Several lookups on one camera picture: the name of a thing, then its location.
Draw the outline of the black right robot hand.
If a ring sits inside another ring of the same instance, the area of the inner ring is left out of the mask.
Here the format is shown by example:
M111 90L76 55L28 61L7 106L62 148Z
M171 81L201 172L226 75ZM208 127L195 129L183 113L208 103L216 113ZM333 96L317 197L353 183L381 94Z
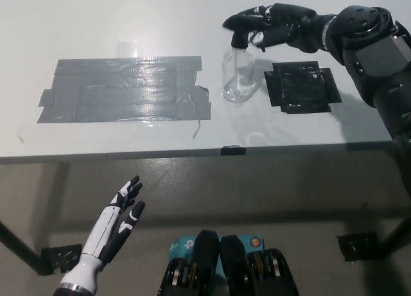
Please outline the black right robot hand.
M326 50L324 28L335 17L335 14L319 15L315 10L302 6L276 3L234 14L222 26L240 33L262 51L287 44L305 53L315 53Z

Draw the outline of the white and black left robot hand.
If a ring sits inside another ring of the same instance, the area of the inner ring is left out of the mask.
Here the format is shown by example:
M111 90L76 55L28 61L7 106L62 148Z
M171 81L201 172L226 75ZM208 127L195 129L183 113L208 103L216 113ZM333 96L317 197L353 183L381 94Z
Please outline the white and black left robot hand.
M94 224L82 256L96 258L103 265L114 259L144 210L145 203L135 201L142 186L136 175L114 195Z

